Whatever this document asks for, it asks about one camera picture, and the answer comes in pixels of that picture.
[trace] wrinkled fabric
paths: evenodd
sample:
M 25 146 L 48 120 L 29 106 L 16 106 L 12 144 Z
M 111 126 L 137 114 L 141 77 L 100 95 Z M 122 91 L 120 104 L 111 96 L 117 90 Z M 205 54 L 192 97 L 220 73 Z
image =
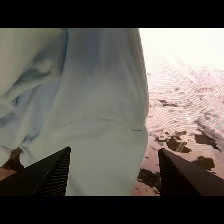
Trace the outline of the wrinkled fabric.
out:
M 60 38 L 61 49 L 66 46 L 59 57 L 61 74 L 14 102 L 22 122 L 7 114 L 14 119 L 13 146 L 23 149 L 24 166 L 70 146 L 67 195 L 130 195 L 147 145 L 138 30 L 68 29 Z M 46 58 L 55 55 L 47 52 Z M 3 142 L 0 138 L 2 155 L 12 146 Z

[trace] fabric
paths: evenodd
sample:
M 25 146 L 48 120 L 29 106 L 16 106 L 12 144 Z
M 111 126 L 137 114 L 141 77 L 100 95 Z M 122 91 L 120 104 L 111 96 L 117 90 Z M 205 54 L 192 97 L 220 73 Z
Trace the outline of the fabric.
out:
M 58 76 L 20 95 L 15 111 L 22 122 L 11 115 L 11 130 L 1 129 L 6 136 L 15 128 L 8 142 L 0 138 L 2 154 L 20 146 L 28 166 L 70 146 L 67 195 L 130 195 L 147 145 L 138 30 L 68 29 L 56 39 Z

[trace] light blue cloth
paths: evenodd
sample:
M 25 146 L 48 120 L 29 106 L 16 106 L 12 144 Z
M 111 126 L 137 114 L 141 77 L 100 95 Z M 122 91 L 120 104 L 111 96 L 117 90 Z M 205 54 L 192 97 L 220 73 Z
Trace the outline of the light blue cloth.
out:
M 42 56 L 59 63 L 61 76 L 14 101 L 0 143 L 20 146 L 25 166 L 70 146 L 67 195 L 130 195 L 147 145 L 138 30 L 69 29 L 54 43 Z

